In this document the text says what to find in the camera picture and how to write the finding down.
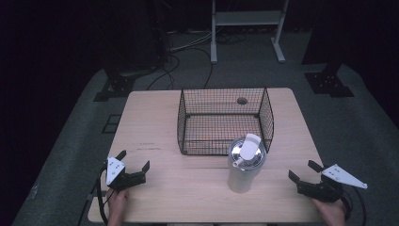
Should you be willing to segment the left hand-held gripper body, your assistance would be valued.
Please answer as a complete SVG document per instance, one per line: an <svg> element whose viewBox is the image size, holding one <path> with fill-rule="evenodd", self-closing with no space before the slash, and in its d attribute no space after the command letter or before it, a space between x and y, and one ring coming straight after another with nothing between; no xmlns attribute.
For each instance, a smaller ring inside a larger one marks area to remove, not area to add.
<svg viewBox="0 0 399 226"><path fill-rule="evenodd" d="M126 173L125 164L116 157L109 157L106 164L106 185L116 191L146 183L146 173L142 171Z"/></svg>

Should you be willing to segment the black metal stand base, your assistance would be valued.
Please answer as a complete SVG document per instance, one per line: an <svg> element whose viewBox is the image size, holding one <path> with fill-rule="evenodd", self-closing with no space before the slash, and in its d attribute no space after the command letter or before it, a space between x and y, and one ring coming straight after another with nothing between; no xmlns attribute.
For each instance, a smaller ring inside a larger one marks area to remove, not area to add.
<svg viewBox="0 0 399 226"><path fill-rule="evenodd" d="M315 94L328 94L333 98L353 97L354 94L338 76L342 62L331 61L318 73L305 73L305 77Z"/></svg>
<svg viewBox="0 0 399 226"><path fill-rule="evenodd" d="M128 97L133 90L136 79L132 76L122 76L117 67L110 62L104 62L104 72L107 77L103 89L94 97L94 102L106 102L110 98Z"/></svg>

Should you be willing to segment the person's left hand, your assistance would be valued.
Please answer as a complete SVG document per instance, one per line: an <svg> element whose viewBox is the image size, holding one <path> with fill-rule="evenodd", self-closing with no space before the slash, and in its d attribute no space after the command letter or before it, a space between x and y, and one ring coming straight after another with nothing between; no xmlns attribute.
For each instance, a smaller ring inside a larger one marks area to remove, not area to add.
<svg viewBox="0 0 399 226"><path fill-rule="evenodd" d="M120 226L124 221L130 191L128 189L116 191L110 188L106 195L109 209L107 226Z"/></svg>

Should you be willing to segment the black floor hatch frame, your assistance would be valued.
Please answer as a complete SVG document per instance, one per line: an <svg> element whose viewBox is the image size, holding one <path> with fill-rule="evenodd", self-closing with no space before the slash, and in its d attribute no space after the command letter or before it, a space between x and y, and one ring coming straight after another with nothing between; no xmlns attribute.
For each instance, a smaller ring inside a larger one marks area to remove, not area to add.
<svg viewBox="0 0 399 226"><path fill-rule="evenodd" d="M121 114L111 114L104 127L103 127L103 134L115 134L120 124Z"/></svg>

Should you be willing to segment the steel tumbler with white lid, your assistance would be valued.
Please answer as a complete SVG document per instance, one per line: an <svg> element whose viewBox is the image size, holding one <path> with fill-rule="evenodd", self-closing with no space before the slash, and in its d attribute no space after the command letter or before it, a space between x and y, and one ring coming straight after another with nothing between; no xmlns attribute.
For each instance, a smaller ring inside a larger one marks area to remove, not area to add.
<svg viewBox="0 0 399 226"><path fill-rule="evenodd" d="M266 150L260 137L247 134L236 139L229 148L228 156L230 190L235 193L248 192L265 160Z"/></svg>

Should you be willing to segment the person's right hand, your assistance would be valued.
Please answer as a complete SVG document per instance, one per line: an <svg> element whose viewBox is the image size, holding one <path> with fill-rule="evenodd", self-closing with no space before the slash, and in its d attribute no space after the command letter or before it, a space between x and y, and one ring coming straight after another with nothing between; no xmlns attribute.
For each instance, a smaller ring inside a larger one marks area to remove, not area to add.
<svg viewBox="0 0 399 226"><path fill-rule="evenodd" d="M336 202L320 202L311 199L321 218L327 226L345 226L345 207L341 200Z"/></svg>

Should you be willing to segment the black wire mesh basket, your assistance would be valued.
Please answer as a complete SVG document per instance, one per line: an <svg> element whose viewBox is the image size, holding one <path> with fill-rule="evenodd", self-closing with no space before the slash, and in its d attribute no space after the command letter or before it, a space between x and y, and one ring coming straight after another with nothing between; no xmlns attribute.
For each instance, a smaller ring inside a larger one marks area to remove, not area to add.
<svg viewBox="0 0 399 226"><path fill-rule="evenodd" d="M247 99L246 105L237 99ZM181 91L177 140L184 155L227 155L234 140L257 135L269 149L274 114L268 91L256 89L184 89Z"/></svg>

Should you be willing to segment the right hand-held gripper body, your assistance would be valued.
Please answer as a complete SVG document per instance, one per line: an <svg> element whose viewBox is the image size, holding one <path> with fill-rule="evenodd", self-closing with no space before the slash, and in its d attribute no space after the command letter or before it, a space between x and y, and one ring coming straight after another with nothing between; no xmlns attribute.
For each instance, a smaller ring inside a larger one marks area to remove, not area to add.
<svg viewBox="0 0 399 226"><path fill-rule="evenodd" d="M320 174L321 180L318 184L304 181L303 186L296 186L297 193L320 202L335 202L343 196L343 185L368 188L366 183L337 164L326 167Z"/></svg>

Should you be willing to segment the white metal desk frame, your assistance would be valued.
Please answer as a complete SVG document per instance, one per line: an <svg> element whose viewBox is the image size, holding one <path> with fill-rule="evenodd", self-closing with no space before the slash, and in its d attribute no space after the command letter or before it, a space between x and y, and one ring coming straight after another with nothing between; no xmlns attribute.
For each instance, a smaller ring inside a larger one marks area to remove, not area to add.
<svg viewBox="0 0 399 226"><path fill-rule="evenodd" d="M281 10L270 11L217 11L215 0L212 0L212 23L210 61L217 63L216 29L222 26L238 25L275 25L277 31L271 38L271 43L279 63L286 61L279 45L280 35L285 22L285 17L290 0L284 0Z"/></svg>

